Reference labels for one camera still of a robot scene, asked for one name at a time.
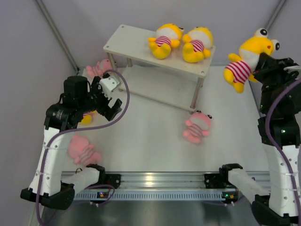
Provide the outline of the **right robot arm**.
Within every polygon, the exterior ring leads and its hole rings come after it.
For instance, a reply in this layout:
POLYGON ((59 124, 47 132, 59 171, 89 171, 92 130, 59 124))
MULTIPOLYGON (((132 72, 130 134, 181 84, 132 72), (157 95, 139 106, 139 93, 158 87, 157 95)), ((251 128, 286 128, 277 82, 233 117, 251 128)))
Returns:
POLYGON ((267 156, 270 190, 263 189, 237 163, 219 169, 220 183, 234 186, 250 202, 258 224, 290 226, 301 223, 298 155, 301 133, 295 118, 301 111, 300 66, 291 58, 262 53, 253 73, 262 84, 258 131, 267 156))

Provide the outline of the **yellow plush toy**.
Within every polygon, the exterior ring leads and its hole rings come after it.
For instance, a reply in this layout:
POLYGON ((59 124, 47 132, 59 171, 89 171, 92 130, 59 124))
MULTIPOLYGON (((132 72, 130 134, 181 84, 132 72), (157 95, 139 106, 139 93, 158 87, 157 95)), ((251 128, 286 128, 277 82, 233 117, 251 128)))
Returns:
POLYGON ((172 49, 180 46, 184 29, 175 24, 164 24, 155 32, 155 37, 149 37, 149 49, 157 59, 167 58, 172 49))
POLYGON ((182 38, 182 56, 188 63, 198 63, 211 56, 214 37, 207 27, 195 27, 182 38))
POLYGON ((96 113, 96 111, 88 112, 83 114, 83 119, 81 120, 81 124, 87 125, 90 124, 93 121, 93 116, 96 113))
POLYGON ((257 82, 253 72, 259 62, 260 54, 265 53, 270 56, 279 48, 279 41, 269 39, 265 28, 257 29, 254 35, 240 46, 238 54, 228 55, 230 63, 223 70, 225 81, 237 93, 243 93, 247 81, 257 82))

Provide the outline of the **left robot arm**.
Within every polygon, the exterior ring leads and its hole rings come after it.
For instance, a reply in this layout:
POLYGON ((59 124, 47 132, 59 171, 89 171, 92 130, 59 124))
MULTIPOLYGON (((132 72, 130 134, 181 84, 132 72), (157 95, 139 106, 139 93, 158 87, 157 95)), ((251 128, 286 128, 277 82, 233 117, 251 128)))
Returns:
POLYGON ((106 184, 105 169, 97 164, 88 164, 81 172, 62 180, 61 174, 68 145, 84 114, 97 111, 109 125, 118 120, 122 101, 117 99, 109 106, 111 93, 120 85, 108 70, 102 77, 95 76, 92 82, 84 76, 70 76, 63 83, 63 93, 57 103, 46 111, 44 140, 40 160, 32 182, 21 191, 20 197, 55 210, 66 210, 75 195, 93 185, 101 188, 106 184))

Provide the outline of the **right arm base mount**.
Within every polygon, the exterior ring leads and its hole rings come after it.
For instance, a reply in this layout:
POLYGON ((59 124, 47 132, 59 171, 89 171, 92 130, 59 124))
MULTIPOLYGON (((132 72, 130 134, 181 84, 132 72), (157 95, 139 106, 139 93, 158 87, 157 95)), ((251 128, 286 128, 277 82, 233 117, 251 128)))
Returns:
POLYGON ((204 175, 206 189, 226 189, 236 188, 224 176, 219 173, 208 173, 204 175))

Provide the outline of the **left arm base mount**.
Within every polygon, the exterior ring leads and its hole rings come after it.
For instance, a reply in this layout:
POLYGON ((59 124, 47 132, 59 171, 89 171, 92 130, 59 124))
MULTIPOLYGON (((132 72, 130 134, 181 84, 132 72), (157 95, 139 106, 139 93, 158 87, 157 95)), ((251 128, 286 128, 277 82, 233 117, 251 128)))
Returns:
POLYGON ((93 184, 95 185, 111 185, 115 189, 119 188, 121 184, 121 175, 120 174, 100 174, 98 181, 93 184))

